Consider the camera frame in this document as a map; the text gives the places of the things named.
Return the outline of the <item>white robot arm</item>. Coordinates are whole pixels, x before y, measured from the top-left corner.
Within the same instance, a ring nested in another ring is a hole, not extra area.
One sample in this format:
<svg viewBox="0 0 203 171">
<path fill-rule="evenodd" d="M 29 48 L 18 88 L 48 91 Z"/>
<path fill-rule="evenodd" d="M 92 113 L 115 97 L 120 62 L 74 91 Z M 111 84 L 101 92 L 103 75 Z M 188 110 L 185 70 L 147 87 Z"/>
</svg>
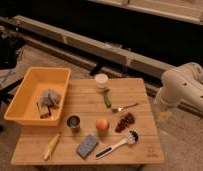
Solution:
<svg viewBox="0 0 203 171">
<path fill-rule="evenodd" d="M 166 111 L 185 100 L 203 113 L 202 79 L 203 68 L 195 62 L 166 70 L 161 76 L 162 87 L 158 90 L 154 103 Z"/>
</svg>

